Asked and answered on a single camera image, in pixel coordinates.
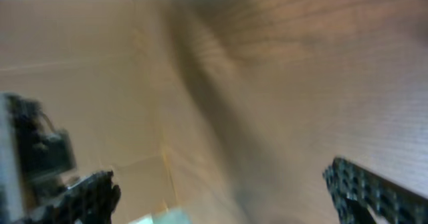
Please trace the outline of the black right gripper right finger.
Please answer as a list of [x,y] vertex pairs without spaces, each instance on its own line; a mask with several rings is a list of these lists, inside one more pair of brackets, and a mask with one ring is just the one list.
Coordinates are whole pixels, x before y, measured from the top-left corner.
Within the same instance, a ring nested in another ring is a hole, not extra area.
[[340,223],[427,224],[427,198],[342,157],[322,174]]

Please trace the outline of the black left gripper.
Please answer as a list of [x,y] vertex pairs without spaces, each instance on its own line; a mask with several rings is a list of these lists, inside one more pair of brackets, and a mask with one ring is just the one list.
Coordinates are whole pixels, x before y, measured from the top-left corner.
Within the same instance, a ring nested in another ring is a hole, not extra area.
[[61,175],[76,161],[68,131],[55,128],[41,102],[15,93],[4,93],[24,207],[34,209],[66,190]]

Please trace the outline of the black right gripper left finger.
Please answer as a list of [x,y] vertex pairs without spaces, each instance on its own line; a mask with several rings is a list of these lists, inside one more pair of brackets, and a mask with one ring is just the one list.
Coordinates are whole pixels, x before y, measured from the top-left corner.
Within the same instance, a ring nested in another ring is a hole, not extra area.
[[112,171],[99,171],[72,185],[56,179],[34,190],[37,205],[19,220],[24,224],[111,224],[121,198]]

